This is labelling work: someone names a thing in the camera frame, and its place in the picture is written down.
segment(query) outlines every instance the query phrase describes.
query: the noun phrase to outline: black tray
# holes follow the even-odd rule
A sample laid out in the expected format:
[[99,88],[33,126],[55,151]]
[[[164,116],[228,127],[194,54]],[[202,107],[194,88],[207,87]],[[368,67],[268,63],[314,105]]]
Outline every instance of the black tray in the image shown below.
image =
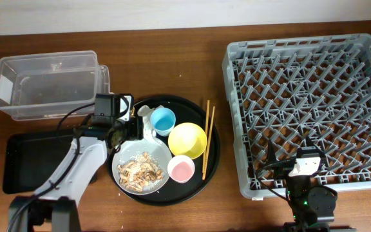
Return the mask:
[[33,191],[44,184],[70,149],[73,130],[13,135],[6,145],[3,191],[7,194]]
[[[192,122],[200,125],[202,128],[205,128],[205,111],[187,99],[172,95],[151,97],[135,104],[136,114],[137,110],[143,105],[147,105],[150,108],[155,108],[160,105],[169,108],[174,112],[176,116],[176,125],[183,122]],[[157,135],[157,138],[159,138],[168,146],[168,137],[161,137]],[[113,179],[114,183],[117,185],[111,171],[113,157],[109,157],[108,160],[109,175],[111,176],[111,179]],[[195,174],[185,184],[179,184],[174,180],[169,179],[167,183],[158,190],[158,192],[156,191],[148,195],[134,195],[124,191],[122,188],[120,188],[120,186],[117,186],[127,196],[143,204],[152,206],[170,206],[173,204],[178,204],[190,199],[204,189],[204,187],[208,184],[208,182],[211,180],[214,173],[216,172],[219,160],[220,139],[218,138],[216,127],[213,125],[213,134],[211,135],[210,154],[205,180],[202,180],[203,155],[201,155],[194,160],[194,164],[196,167]]]

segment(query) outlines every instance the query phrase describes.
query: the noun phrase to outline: wooden tabletop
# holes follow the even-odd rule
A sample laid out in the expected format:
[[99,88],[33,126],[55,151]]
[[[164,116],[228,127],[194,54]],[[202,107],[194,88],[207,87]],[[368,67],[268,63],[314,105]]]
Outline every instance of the wooden tabletop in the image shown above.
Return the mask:
[[[88,186],[79,204],[83,230],[266,231],[292,221],[292,213],[279,198],[258,202],[240,194],[221,67],[226,46],[235,41],[354,33],[371,34],[371,21],[1,36],[0,58],[94,50],[99,63],[109,68],[112,92],[132,93],[136,99],[168,93],[200,106],[210,99],[216,106],[214,123],[222,153],[215,176],[201,193],[175,206],[146,206],[122,194],[101,167],[98,181]],[[7,226],[8,206],[15,197],[2,191],[9,136],[52,130],[57,122],[15,122],[0,111],[0,231]],[[333,226],[371,231],[371,191],[340,193],[335,217]]]

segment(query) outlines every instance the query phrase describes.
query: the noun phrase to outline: round black tray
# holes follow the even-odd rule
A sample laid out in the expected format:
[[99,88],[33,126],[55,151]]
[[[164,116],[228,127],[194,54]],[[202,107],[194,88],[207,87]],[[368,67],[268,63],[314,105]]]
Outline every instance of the round black tray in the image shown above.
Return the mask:
[[[135,104],[135,114],[137,114],[137,110],[143,105],[147,105],[150,108],[155,108],[160,105],[169,108],[176,116],[176,125],[183,122],[192,122],[201,126],[202,128],[205,128],[205,111],[187,99],[172,95],[151,97]],[[157,138],[168,146],[168,137],[161,137],[157,135]],[[108,160],[109,175],[117,185],[111,171],[113,157],[109,157]],[[170,206],[173,204],[178,204],[190,199],[204,189],[216,172],[219,160],[220,139],[218,138],[216,126],[213,125],[213,134],[211,135],[210,154],[205,180],[202,180],[203,155],[201,155],[197,159],[193,160],[196,171],[193,177],[191,177],[191,179],[185,184],[179,184],[170,178],[167,183],[164,184],[164,186],[162,186],[158,191],[148,195],[134,195],[124,191],[122,188],[120,188],[120,186],[117,186],[127,196],[143,204],[151,206]]]

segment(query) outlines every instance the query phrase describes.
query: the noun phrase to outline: tray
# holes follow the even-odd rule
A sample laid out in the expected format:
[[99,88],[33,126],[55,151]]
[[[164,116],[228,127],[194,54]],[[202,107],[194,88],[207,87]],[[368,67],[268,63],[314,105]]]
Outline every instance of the tray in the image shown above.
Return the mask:
[[[313,183],[371,189],[371,35],[231,43],[222,67],[244,197],[274,197],[254,177],[267,141],[286,159],[307,133],[329,164]],[[270,171],[259,177],[284,195]]]
[[[176,97],[172,95],[161,95],[157,97],[151,97],[136,103],[135,105],[136,114],[137,110],[143,105],[148,105],[150,108],[155,108],[157,106],[162,105],[166,108],[171,109],[176,115],[176,125],[181,124],[183,122],[192,122],[197,125],[200,125],[203,128],[205,126],[205,111],[187,99],[183,99],[181,97]],[[161,141],[168,145],[167,143],[168,137],[161,137],[157,135],[157,138],[159,138]],[[113,179],[113,181],[115,182],[111,172],[111,163],[113,157],[110,157],[108,160],[109,160],[108,171],[111,176],[111,179]],[[179,184],[174,180],[169,179],[162,188],[148,195],[133,195],[124,191],[122,188],[120,188],[120,190],[127,196],[131,197],[132,199],[151,206],[170,206],[173,204],[178,204],[185,200],[190,199],[191,197],[195,196],[197,193],[204,189],[204,187],[208,184],[208,182],[211,180],[214,173],[216,172],[219,160],[220,160],[220,139],[218,137],[216,127],[213,126],[209,161],[207,166],[207,175],[205,180],[202,180],[203,156],[201,155],[200,157],[194,160],[196,166],[195,174],[193,175],[191,180],[189,180],[185,184]]]
[[33,191],[40,187],[70,149],[72,130],[13,135],[6,145],[3,191],[7,194]]

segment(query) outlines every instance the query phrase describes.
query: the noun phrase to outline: wooden chopstick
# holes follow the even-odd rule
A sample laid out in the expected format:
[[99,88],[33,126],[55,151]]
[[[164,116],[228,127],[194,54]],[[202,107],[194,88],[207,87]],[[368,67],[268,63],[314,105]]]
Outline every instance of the wooden chopstick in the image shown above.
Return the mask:
[[213,133],[213,122],[214,122],[214,111],[216,106],[213,106],[213,112],[211,114],[211,123],[210,123],[210,131],[209,131],[209,138],[207,142],[207,148],[205,149],[205,162],[204,162],[204,172],[203,172],[203,180],[205,180],[205,174],[207,173],[207,163],[209,161],[209,154],[210,154],[210,143],[211,143],[211,134]]
[[[210,100],[207,100],[207,110],[205,111],[205,136],[208,137],[209,136],[209,132],[208,132],[208,129],[209,129],[209,110],[210,110]],[[203,151],[203,173],[204,173],[204,167],[205,167],[205,151],[206,151],[207,147],[205,147],[205,150]]]

